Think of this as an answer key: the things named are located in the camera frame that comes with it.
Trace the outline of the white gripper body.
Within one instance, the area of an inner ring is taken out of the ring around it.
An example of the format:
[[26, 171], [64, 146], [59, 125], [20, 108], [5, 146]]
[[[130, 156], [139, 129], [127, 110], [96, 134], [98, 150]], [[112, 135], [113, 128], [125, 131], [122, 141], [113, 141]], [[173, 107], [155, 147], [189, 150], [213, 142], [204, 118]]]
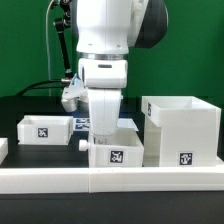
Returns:
[[88, 102], [92, 134], [95, 136], [112, 135], [117, 128], [121, 90], [89, 89]]

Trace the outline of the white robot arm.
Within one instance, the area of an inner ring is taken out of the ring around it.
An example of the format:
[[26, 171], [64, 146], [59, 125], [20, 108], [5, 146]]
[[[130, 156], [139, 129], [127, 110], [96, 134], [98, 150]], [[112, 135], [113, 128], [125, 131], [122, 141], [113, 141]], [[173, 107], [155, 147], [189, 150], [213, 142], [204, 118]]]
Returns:
[[162, 40], [167, 8], [164, 0], [74, 0], [71, 9], [91, 132], [111, 135], [117, 128], [121, 90], [127, 85], [129, 49], [151, 48]]

